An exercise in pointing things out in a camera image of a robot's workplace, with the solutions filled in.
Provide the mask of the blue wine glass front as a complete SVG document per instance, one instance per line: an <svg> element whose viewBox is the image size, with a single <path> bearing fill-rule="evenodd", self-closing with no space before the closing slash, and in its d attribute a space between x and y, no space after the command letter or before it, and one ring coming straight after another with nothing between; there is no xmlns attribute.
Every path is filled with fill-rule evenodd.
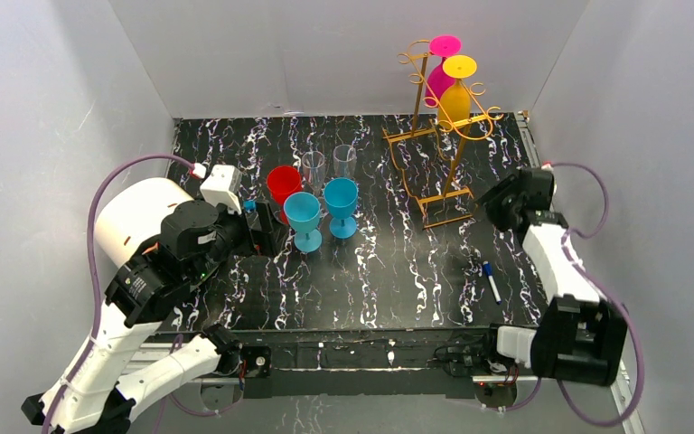
<svg viewBox="0 0 694 434"><path fill-rule="evenodd" d="M303 253L318 250L323 242L319 230L321 205L311 193L297 192L284 203L284 213L290 227L295 231L294 244Z"/></svg>

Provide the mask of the blue wine glass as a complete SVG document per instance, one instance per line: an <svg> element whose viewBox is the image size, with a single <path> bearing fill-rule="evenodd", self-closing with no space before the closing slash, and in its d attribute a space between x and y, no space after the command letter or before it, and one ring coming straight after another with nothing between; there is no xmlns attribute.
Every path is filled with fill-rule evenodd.
<svg viewBox="0 0 694 434"><path fill-rule="evenodd" d="M330 233L338 239L349 239L357 231L352 217L357 208L358 186L349 178L337 177L324 188L326 209L331 215Z"/></svg>
<svg viewBox="0 0 694 434"><path fill-rule="evenodd" d="M297 192L284 203L284 213L290 227L295 231L294 244L303 253L318 250L323 242L319 230L321 205L311 193Z"/></svg>

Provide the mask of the red wine glass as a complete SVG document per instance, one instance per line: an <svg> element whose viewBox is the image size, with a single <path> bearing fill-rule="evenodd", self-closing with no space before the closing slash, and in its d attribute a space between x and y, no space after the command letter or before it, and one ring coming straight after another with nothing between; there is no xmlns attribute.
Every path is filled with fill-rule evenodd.
<svg viewBox="0 0 694 434"><path fill-rule="evenodd" d="M302 191L303 180L301 174L291 165L280 165L274 168L267 176L267 189L273 201L280 208L281 222L288 225L284 204L289 196Z"/></svg>

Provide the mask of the clear champagne flute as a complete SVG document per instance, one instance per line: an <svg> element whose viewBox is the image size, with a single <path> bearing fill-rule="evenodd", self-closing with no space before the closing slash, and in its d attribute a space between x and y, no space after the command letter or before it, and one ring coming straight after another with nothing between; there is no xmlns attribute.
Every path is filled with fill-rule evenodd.
<svg viewBox="0 0 694 434"><path fill-rule="evenodd" d="M338 145L333 150L333 167L336 177L352 179L357 165L357 152L352 145Z"/></svg>
<svg viewBox="0 0 694 434"><path fill-rule="evenodd" d="M320 151L306 152L301 158L303 177L315 196L319 196L324 187L325 163L325 156Z"/></svg>

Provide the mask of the yellow wine glass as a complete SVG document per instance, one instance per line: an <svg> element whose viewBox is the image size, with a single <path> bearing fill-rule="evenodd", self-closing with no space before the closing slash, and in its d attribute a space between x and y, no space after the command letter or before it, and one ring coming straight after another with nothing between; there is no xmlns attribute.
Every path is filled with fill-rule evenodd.
<svg viewBox="0 0 694 434"><path fill-rule="evenodd" d="M451 130L454 123L470 117L472 99L464 79L476 73L477 63L467 55L457 54L446 59L442 69L454 82L439 98L437 120L440 127Z"/></svg>

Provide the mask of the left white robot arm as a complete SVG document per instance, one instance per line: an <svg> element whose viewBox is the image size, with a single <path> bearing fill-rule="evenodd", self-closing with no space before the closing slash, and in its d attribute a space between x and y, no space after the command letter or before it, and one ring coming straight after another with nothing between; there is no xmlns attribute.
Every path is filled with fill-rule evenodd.
<svg viewBox="0 0 694 434"><path fill-rule="evenodd" d="M232 258L275 257L286 240L268 203L234 212L202 199L117 197L93 225L94 246L117 266L96 291L89 337L59 380L27 397L23 415L46 433L124 433L147 408L206 374L242 377L251 359L212 325L133 373L127 366L174 308Z"/></svg>

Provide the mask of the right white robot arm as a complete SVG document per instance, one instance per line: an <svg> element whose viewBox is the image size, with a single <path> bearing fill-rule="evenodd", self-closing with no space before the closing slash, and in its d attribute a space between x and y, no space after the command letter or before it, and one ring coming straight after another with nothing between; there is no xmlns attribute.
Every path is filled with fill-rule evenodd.
<svg viewBox="0 0 694 434"><path fill-rule="evenodd" d="M629 326L622 309L582 275L567 220L551 209L555 186L549 170L520 168L478 201L496 230L517 237L549 302L536 326L491 325L482 356L521 364L538 377L609 386Z"/></svg>

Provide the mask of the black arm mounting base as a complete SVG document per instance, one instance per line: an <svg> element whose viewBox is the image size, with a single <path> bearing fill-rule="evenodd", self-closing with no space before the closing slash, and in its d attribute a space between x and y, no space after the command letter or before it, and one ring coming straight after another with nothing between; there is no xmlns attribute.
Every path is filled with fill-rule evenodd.
<svg viewBox="0 0 694 434"><path fill-rule="evenodd" d="M485 326L237 330L249 399L444 395L510 405L536 376L486 354Z"/></svg>

